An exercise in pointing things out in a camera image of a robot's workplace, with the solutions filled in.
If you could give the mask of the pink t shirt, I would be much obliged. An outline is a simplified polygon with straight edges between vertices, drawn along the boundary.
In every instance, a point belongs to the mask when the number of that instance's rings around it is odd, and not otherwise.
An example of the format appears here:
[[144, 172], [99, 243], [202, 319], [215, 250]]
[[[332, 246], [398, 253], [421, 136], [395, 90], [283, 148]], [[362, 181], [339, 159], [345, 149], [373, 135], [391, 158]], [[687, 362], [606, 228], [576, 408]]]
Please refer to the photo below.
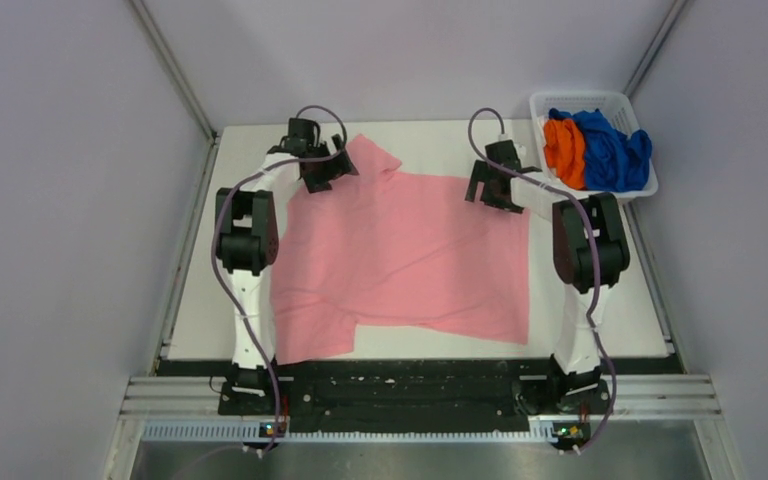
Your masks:
[[277, 361], [350, 353], [359, 326], [529, 338], [530, 218], [471, 203], [464, 178], [406, 173], [365, 136], [357, 174], [300, 189], [271, 273]]

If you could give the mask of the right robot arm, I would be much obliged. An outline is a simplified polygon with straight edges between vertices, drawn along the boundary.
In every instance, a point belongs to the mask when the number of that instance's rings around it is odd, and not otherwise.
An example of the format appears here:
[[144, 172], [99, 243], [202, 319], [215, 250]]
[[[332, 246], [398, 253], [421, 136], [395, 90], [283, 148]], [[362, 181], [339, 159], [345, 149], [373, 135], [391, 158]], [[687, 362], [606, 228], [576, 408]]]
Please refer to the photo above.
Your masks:
[[572, 412], [600, 382], [605, 359], [599, 302], [630, 264], [630, 251], [612, 194], [577, 196], [520, 162], [515, 142], [502, 135], [479, 148], [466, 199], [510, 213], [530, 211], [552, 228], [552, 260], [564, 285], [560, 338], [550, 357], [549, 404]]

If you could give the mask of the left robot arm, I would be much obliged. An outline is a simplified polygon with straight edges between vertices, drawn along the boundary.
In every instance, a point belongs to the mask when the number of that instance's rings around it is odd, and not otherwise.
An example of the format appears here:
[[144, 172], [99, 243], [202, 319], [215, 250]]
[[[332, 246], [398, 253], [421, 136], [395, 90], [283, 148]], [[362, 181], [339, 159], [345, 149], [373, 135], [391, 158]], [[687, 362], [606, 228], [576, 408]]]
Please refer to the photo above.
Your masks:
[[335, 180], [358, 173], [347, 140], [345, 128], [324, 140], [318, 122], [292, 117], [286, 134], [257, 169], [215, 196], [211, 267], [234, 311], [227, 385], [257, 413], [274, 410], [281, 397], [269, 300], [269, 275], [282, 231], [279, 211], [300, 187], [322, 193]]

